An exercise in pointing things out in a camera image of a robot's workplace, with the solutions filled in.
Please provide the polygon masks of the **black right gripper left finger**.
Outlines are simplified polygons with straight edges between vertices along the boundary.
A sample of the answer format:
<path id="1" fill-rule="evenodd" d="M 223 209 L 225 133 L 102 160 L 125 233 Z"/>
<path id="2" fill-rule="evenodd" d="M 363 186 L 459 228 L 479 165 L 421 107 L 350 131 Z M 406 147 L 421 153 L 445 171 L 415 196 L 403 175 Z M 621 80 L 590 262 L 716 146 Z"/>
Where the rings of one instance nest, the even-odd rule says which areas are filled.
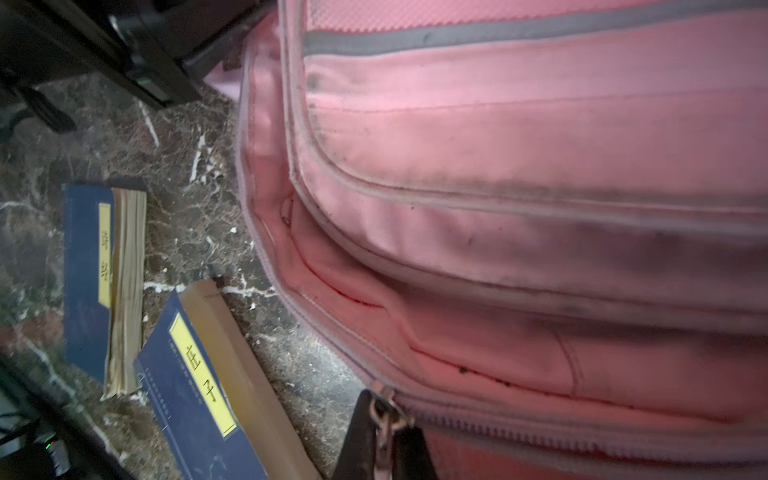
<path id="1" fill-rule="evenodd" d="M 378 429 L 374 397 L 369 390 L 363 390 L 357 398 L 332 480 L 376 478 Z"/>

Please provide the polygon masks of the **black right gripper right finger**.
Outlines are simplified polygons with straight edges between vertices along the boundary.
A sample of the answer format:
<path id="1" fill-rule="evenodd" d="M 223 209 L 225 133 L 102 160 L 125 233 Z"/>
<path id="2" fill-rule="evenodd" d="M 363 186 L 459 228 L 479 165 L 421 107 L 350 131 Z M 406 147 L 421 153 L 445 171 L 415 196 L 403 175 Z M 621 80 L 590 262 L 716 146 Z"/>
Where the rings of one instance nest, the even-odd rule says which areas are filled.
<path id="1" fill-rule="evenodd" d="M 394 436 L 393 480 L 437 480 L 438 476 L 423 431 L 418 427 Z"/>

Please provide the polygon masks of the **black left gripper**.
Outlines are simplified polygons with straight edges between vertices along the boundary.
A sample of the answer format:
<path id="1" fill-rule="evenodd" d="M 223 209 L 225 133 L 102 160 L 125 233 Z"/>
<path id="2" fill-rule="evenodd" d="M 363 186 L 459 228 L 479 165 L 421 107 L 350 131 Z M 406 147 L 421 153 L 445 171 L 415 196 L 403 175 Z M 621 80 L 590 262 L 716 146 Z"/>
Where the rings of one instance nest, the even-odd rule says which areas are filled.
<path id="1" fill-rule="evenodd" d="M 4 1 L 1 103 L 15 87 L 97 72 L 155 109 L 201 97 L 272 1 Z"/>

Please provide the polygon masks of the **dark blue book yellow label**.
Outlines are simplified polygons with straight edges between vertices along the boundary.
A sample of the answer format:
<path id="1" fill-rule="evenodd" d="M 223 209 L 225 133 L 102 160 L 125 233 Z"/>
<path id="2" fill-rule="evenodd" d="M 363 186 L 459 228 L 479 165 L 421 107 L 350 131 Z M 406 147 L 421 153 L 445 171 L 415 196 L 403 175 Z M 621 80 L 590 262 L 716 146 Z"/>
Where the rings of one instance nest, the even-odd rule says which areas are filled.
<path id="1" fill-rule="evenodd" d="M 319 478 L 214 281 L 171 293 L 134 367 L 184 478 Z"/>

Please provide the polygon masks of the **pink student backpack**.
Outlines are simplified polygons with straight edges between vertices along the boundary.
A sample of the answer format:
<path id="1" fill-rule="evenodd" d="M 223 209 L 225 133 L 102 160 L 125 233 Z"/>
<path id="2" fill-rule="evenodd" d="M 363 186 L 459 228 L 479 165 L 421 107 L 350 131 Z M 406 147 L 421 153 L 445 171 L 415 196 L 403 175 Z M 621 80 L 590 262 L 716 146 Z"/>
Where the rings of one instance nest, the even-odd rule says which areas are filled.
<path id="1" fill-rule="evenodd" d="M 376 478 L 767 475 L 763 1 L 279 1 L 237 170 Z"/>

